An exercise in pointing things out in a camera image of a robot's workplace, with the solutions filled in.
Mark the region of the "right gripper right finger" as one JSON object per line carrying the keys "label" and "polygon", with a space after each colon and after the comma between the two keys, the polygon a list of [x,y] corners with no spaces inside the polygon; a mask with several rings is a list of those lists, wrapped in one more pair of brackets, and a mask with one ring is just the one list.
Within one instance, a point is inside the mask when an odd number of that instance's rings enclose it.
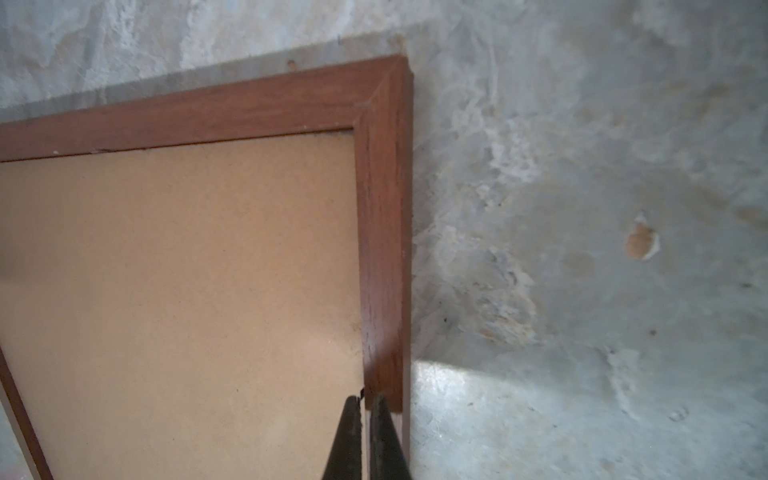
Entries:
{"label": "right gripper right finger", "polygon": [[392,415],[383,394],[372,404],[369,429],[369,478],[412,480]]}

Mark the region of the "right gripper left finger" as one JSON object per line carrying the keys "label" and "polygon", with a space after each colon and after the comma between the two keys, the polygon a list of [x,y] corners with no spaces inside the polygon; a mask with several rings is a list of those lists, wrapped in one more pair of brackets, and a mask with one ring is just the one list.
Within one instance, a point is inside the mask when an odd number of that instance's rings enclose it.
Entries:
{"label": "right gripper left finger", "polygon": [[362,471],[360,398],[349,396],[342,409],[322,479],[361,480]]}

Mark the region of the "brown cardboard backing board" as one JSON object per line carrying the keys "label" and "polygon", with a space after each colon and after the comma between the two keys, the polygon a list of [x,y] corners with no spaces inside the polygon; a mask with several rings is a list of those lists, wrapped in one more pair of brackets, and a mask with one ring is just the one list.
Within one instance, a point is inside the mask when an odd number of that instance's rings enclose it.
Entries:
{"label": "brown cardboard backing board", "polygon": [[4,164],[1,347],[57,479],[318,479],[363,385],[348,134]]}

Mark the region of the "brown wooden picture frame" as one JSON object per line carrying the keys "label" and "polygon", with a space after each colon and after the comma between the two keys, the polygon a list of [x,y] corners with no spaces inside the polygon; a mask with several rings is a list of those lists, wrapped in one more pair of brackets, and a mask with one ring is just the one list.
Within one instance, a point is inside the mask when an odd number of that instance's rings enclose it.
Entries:
{"label": "brown wooden picture frame", "polygon": [[1,127],[3,162],[350,130],[355,141],[364,387],[362,477],[383,394],[407,465],[414,76],[402,55],[104,105]]}

